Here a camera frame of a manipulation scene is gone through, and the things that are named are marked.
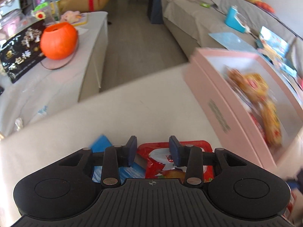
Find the beige sofa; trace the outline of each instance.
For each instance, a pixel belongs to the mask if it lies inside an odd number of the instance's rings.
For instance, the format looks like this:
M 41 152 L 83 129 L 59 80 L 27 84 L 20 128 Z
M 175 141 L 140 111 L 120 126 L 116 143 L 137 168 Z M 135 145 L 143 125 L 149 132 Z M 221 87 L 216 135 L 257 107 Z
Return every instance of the beige sofa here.
M 209 33 L 232 32 L 256 47 L 250 34 L 240 33 L 225 24 L 230 6 L 237 6 L 248 26 L 258 35 L 262 26 L 267 27 L 290 44 L 287 55 L 303 77 L 303 41 L 289 28 L 267 12 L 245 0 L 161 0 L 164 24 L 171 31 L 184 53 L 189 57 L 196 47 L 224 48 Z M 200 3 L 212 4 L 205 8 Z

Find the pink box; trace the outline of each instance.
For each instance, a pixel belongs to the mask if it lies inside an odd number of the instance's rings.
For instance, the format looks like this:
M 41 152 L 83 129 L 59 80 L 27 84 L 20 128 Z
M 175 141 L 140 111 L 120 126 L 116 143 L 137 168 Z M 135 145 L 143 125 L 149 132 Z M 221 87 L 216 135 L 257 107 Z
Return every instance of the pink box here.
M 257 72 L 277 100 L 282 145 L 271 154 L 258 128 L 224 79 L 226 66 Z M 219 49 L 196 49 L 184 79 L 214 128 L 222 146 L 277 174 L 293 176 L 303 165 L 303 110 L 299 101 L 260 55 Z

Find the black snack package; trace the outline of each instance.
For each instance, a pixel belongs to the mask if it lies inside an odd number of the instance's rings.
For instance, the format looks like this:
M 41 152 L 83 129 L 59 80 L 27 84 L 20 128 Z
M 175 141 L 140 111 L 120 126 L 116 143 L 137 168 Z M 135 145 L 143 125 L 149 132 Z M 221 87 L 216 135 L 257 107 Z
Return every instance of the black snack package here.
M 45 22 L 40 20 L 0 46 L 0 62 L 12 83 L 45 58 L 40 49 L 44 30 Z

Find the gray floor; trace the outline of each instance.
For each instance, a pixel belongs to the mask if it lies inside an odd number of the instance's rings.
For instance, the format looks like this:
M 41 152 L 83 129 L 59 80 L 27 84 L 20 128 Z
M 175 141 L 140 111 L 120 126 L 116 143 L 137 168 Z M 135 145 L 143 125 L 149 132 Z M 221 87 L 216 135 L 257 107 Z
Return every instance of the gray floor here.
M 164 25 L 147 17 L 148 0 L 110 0 L 109 45 L 101 91 L 173 67 L 187 58 Z

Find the metal screw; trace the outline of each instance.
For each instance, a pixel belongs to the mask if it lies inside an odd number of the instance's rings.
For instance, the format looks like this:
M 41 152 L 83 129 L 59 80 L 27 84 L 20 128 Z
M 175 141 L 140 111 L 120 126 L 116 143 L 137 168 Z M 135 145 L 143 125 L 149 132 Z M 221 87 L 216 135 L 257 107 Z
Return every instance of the metal screw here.
M 118 182 L 118 180 L 116 178 L 113 178 L 113 177 L 108 177 L 108 178 L 105 178 L 103 180 L 103 183 L 106 184 L 106 185 L 114 185 Z
M 190 177 L 186 181 L 187 181 L 187 183 L 189 183 L 191 185 L 198 185 L 202 182 L 201 179 L 197 178 L 197 177 Z
M 156 185 L 157 183 L 153 180 L 153 181 L 150 181 L 148 184 L 151 185 L 151 186 L 154 186 L 154 185 Z

